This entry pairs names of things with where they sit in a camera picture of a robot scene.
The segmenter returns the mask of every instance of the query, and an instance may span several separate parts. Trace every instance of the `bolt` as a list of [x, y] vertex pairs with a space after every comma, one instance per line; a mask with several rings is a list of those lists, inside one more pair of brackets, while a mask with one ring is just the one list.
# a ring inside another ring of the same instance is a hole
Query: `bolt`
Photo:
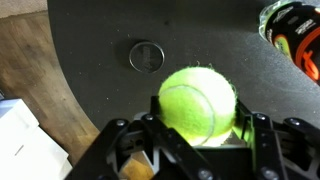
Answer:
[[109, 176], [100, 175], [97, 180], [108, 180], [111, 179]]
[[209, 170], [206, 170], [206, 169], [200, 169], [198, 171], [198, 177], [201, 180], [213, 180], [212, 173]]
[[149, 121], [153, 120], [153, 116], [150, 114], [146, 115], [146, 120], [149, 120]]
[[126, 122], [124, 120], [118, 120], [117, 121], [117, 126], [123, 126]]
[[172, 138], [172, 134], [168, 133], [168, 138]]
[[260, 120], [266, 120], [266, 117], [262, 114], [257, 114], [257, 118]]
[[268, 147], [269, 147], [269, 144], [263, 143], [263, 144], [262, 144], [262, 147], [263, 147], [263, 148], [268, 148]]
[[296, 119], [290, 119], [290, 123], [293, 124], [293, 125], [296, 125], [296, 126], [299, 126], [300, 125], [300, 122]]
[[279, 180], [279, 175], [275, 171], [266, 167], [262, 168], [261, 171], [267, 180]]

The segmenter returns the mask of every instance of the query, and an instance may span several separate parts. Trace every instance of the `dark gray surface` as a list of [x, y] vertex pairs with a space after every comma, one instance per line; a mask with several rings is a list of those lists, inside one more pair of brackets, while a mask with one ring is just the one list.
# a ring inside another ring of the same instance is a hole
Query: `dark gray surface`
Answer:
[[[303, 118], [320, 127], [320, 89], [257, 30], [271, 1], [49, 0], [55, 48], [66, 79], [92, 122], [148, 111], [172, 72], [212, 65], [251, 110], [281, 121]], [[166, 56], [154, 74], [130, 66], [137, 42], [158, 43]]]

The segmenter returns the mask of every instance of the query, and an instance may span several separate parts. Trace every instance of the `white box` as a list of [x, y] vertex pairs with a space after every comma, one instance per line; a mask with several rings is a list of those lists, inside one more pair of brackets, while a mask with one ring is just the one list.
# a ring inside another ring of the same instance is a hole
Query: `white box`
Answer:
[[0, 101], [0, 160], [14, 156], [38, 125], [23, 100]]
[[11, 179], [59, 180], [68, 154], [39, 127], [12, 159]]
[[72, 170], [72, 166], [71, 166], [70, 162], [68, 160], [66, 160], [61, 168], [61, 171], [59, 174], [59, 179], [65, 179], [71, 170]]

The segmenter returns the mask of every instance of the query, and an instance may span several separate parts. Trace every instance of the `tennis ball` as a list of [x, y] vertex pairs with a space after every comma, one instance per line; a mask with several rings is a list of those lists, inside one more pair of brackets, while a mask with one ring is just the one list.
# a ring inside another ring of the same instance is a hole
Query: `tennis ball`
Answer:
[[235, 121], [236, 94], [211, 68], [190, 67], [173, 73], [159, 90], [161, 120], [191, 146], [219, 146]]

